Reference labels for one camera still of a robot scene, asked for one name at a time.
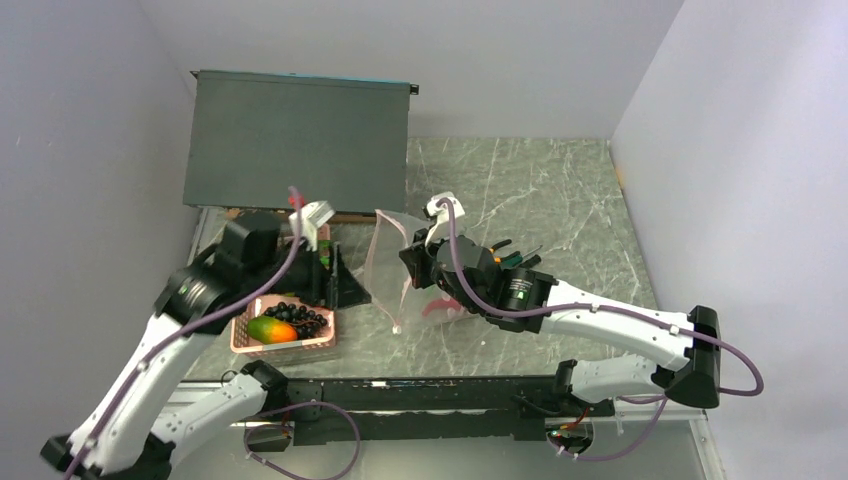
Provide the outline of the clear zip top bag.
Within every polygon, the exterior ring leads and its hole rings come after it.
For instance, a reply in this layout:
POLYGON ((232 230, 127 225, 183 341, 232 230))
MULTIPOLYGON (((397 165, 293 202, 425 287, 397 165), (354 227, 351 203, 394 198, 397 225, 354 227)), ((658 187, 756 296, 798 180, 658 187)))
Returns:
POLYGON ((470 318, 471 314, 464 308, 464 313, 451 321, 433 322, 421 315, 430 301, 449 297, 436 287, 413 288, 398 253, 412 244, 415 232, 427 228, 429 224, 406 213, 381 209, 375 211, 375 218, 375 229, 361 279, 371 295, 372 303, 390 319, 392 333, 411 333, 470 318))

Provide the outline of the red chili pepper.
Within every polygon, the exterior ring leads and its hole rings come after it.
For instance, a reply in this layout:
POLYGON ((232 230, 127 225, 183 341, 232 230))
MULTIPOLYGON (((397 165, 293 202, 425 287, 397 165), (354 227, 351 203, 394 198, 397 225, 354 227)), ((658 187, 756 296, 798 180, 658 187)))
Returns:
POLYGON ((430 301, 422 310, 423 318, 433 322, 451 321, 464 313, 463 307, 454 299, 438 298, 430 301))

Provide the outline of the long green pepper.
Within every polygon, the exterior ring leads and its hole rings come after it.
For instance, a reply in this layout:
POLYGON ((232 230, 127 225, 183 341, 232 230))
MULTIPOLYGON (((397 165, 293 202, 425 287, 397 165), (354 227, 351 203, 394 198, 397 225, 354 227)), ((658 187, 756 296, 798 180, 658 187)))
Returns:
POLYGON ((330 240, 319 240, 317 243, 317 253, 320 263, 329 269, 332 264, 332 242, 330 240))

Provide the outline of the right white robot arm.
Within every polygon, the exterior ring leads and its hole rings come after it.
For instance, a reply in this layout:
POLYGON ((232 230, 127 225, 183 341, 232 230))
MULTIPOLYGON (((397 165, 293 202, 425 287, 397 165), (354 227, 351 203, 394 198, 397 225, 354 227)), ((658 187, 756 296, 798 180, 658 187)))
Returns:
POLYGON ((719 405, 715 310, 662 312, 612 301, 530 268, 504 268, 464 236, 457 238, 461 266, 455 268, 449 242, 427 245, 425 235, 419 230, 398 254, 414 288, 435 286, 501 330, 576 336, 624 351, 602 361, 561 362, 550 391, 560 413, 574 415, 620 395, 663 395, 700 409, 719 405))

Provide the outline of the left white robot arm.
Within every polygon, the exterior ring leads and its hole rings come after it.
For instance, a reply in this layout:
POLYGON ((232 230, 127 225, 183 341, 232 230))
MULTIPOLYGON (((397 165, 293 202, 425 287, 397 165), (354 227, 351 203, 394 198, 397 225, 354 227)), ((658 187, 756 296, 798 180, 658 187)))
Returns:
POLYGON ((219 241, 169 277, 137 348, 107 394, 74 431, 45 442, 42 460, 67 479, 165 479, 234 422, 319 412, 318 400, 297 393, 262 360, 180 410, 165 407, 230 321, 288 279, 298 257, 318 252, 332 214, 328 204, 310 203, 289 216, 290 234, 270 212, 230 220, 219 241))

